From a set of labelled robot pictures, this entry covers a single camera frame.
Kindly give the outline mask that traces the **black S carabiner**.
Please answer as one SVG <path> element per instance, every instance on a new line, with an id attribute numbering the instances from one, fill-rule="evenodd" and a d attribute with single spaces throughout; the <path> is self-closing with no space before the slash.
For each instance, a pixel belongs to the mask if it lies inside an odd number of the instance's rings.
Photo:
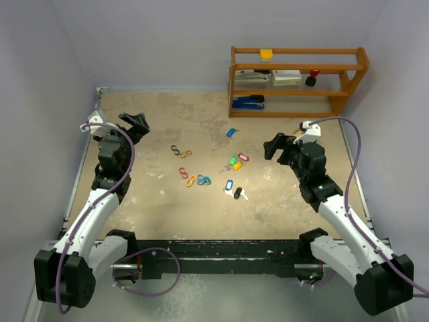
<path id="1" fill-rule="evenodd" d="M 171 151 L 173 151 L 175 156 L 179 156 L 181 154 L 181 152 L 179 151 L 179 149 L 177 148 L 176 145 L 171 145 L 170 149 L 171 149 Z"/>

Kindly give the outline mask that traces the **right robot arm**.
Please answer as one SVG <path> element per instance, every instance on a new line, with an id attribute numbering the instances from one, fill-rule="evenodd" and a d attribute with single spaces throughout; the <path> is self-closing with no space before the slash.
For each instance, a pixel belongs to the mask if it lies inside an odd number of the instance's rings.
<path id="1" fill-rule="evenodd" d="M 397 256 L 359 218 L 346 202 L 335 181 L 326 173 L 324 148 L 316 142 L 278 133 L 265 142 L 267 160 L 281 150 L 278 163 L 296 175 L 302 198 L 336 230 L 343 246 L 321 230 L 300 235 L 298 255 L 305 262 L 328 264 L 353 288 L 366 313 L 376 316 L 413 297 L 414 264 L 407 255 Z"/>

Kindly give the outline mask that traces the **red S carabiner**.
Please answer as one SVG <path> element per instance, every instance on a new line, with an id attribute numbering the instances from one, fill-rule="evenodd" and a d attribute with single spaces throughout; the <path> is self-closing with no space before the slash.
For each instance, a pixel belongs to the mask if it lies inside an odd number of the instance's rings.
<path id="1" fill-rule="evenodd" d="M 178 171 L 179 171 L 179 173 L 182 175 L 182 178 L 183 178 L 183 179 L 188 178 L 188 173 L 185 171 L 185 169 L 184 169 L 183 167 L 180 167 L 180 168 L 178 169 Z"/>

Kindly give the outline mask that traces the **blue key tag with keys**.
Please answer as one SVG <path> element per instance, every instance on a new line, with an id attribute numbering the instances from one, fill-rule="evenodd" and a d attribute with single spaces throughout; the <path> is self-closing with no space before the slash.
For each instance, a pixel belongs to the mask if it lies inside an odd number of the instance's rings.
<path id="1" fill-rule="evenodd" d="M 233 195 L 232 189 L 233 189 L 233 181 L 231 179 L 229 179 L 226 182 L 226 185 L 224 187 L 225 194 L 227 194 L 227 195 Z"/>

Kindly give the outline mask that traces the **black key fob with key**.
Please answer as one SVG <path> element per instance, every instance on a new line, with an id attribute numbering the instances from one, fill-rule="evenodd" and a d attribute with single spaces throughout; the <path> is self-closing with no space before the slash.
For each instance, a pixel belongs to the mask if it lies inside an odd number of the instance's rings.
<path id="1" fill-rule="evenodd" d="M 239 199 L 240 197 L 243 197 L 246 201 L 249 200 L 248 196 L 245 194 L 245 190 L 242 187 L 238 187 L 233 193 L 234 199 Z"/>

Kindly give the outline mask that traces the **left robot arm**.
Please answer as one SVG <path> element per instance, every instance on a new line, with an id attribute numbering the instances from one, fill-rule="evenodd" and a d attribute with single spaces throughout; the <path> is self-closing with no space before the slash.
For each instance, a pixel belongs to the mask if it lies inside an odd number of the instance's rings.
<path id="1" fill-rule="evenodd" d="M 121 113 L 128 129 L 110 123 L 105 114 L 94 112 L 80 126 L 98 144 L 98 164 L 88 199 L 82 211 L 51 250 L 40 250 L 34 258 L 38 300 L 54 303 L 60 314 L 73 307 L 84 308 L 91 300 L 96 281 L 113 263 L 134 261 L 138 254 L 135 236 L 119 232 L 100 244 L 96 238 L 107 219 L 123 201 L 131 184 L 135 145 L 149 133 L 143 113 Z"/>

